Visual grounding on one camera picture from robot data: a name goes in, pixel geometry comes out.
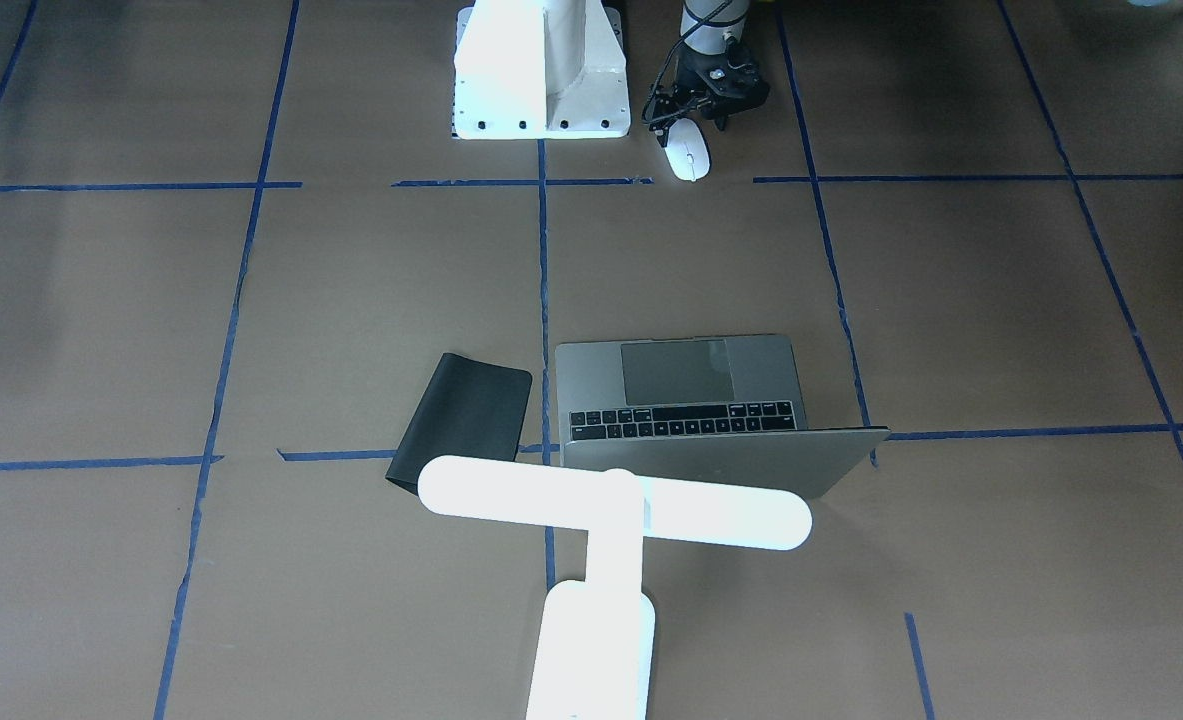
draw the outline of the black cable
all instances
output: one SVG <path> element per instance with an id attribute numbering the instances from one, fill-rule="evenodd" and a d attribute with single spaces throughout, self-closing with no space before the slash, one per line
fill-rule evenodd
<path id="1" fill-rule="evenodd" d="M 679 40 L 677 40 L 675 45 L 672 45 L 672 48 L 668 51 L 667 59 L 662 60 L 662 67 L 658 70 L 658 78 L 655 78 L 654 86 L 652 86 L 649 91 L 649 98 L 645 100 L 645 106 L 640 109 L 640 122 L 645 124 L 654 124 L 660 119 L 670 119 L 672 118 L 672 115 L 675 115 L 675 113 L 668 113 L 664 115 L 662 117 L 652 119 L 645 117 L 645 113 L 649 111 L 649 105 L 652 105 L 654 98 L 658 97 L 658 91 L 662 85 L 662 77 L 667 73 L 667 69 L 670 67 L 670 61 L 672 61 L 672 58 L 674 58 L 675 51 L 679 50 L 679 46 L 684 45 L 684 41 L 686 41 L 694 32 L 706 27 L 707 24 L 711 22 L 711 19 L 715 19 L 715 15 L 719 15 L 720 13 L 724 12 L 725 8 L 728 8 L 729 5 L 732 4 L 733 0 L 724 0 L 724 4 L 719 4 L 719 6 L 716 6 L 715 9 L 711 9 L 711 12 L 706 14 L 706 17 L 704 17 L 700 20 L 697 20 L 697 24 L 693 27 L 687 28 L 687 31 L 684 31 L 684 35 L 679 35 Z"/>

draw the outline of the gray laptop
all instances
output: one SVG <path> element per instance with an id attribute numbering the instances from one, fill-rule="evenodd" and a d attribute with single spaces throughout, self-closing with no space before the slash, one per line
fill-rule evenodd
<path id="1" fill-rule="evenodd" d="M 560 461 L 821 497 L 888 428 L 807 429 L 783 336 L 555 348 Z"/>

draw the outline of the laptop trackpad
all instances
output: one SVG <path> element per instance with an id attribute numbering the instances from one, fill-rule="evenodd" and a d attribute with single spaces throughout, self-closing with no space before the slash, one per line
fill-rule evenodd
<path id="1" fill-rule="evenodd" d="M 622 378 L 627 406 L 733 400 L 724 340 L 625 343 Z"/>

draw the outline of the laptop keyboard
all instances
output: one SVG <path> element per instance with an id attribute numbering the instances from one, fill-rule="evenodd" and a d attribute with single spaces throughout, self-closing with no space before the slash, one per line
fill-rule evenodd
<path id="1" fill-rule="evenodd" d="M 608 437 L 710 436 L 796 429 L 791 402 L 629 407 L 569 413 L 569 441 Z"/>

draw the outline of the folded black mat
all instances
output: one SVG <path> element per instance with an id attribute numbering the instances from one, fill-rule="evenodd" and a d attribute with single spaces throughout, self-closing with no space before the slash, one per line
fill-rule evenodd
<path id="1" fill-rule="evenodd" d="M 386 479 L 418 493 L 432 459 L 463 455 L 515 460 L 534 376 L 445 352 L 409 420 Z"/>

